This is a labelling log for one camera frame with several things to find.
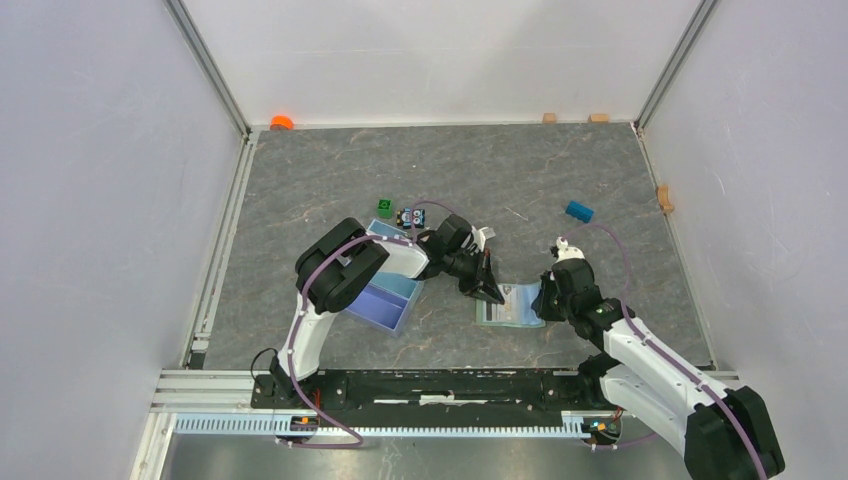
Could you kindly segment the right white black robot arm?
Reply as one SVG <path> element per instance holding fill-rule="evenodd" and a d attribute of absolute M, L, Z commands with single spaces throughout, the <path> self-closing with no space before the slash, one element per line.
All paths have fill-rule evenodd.
<path fill-rule="evenodd" d="M 545 321 L 569 323 L 598 348 L 578 367 L 577 392 L 591 408 L 634 414 L 682 457 L 693 479 L 771 479 L 786 468 L 763 398 L 698 370 L 651 334 L 618 298 L 606 298 L 585 259 L 540 276 L 532 303 Z"/>

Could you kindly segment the green card holder wallet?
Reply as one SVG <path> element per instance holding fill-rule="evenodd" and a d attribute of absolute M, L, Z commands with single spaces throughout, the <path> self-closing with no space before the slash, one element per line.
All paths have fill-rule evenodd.
<path fill-rule="evenodd" d="M 499 284 L 503 304 L 476 301 L 475 323 L 481 326 L 508 328 L 541 328 L 546 325 L 535 310 L 533 302 L 540 293 L 539 282 L 534 284 Z"/>

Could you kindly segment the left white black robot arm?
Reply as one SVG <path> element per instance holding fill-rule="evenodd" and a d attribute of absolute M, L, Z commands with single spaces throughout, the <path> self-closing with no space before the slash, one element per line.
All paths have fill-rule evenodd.
<path fill-rule="evenodd" d="M 347 309 L 380 273 L 423 281 L 442 273 L 476 300 L 505 303 L 486 246 L 488 228 L 476 228 L 451 214 L 436 229 L 410 238 L 380 235 L 347 217 L 298 258 L 296 313 L 285 344 L 269 372 L 275 392 L 290 407 L 306 405 L 314 394 L 310 377 L 338 313 Z"/>

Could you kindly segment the blue three-compartment organizer tray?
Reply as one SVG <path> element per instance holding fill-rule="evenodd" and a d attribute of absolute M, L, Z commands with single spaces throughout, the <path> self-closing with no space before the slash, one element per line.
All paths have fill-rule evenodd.
<path fill-rule="evenodd" d="M 344 313 L 376 330 L 398 337 L 423 289 L 423 283 L 415 277 L 420 273 L 424 255 L 413 253 L 409 247 L 396 243 L 396 240 L 407 243 L 407 236 L 377 219 L 371 222 L 366 233 L 389 239 L 388 243 L 381 242 L 389 252 L 389 258 Z"/>

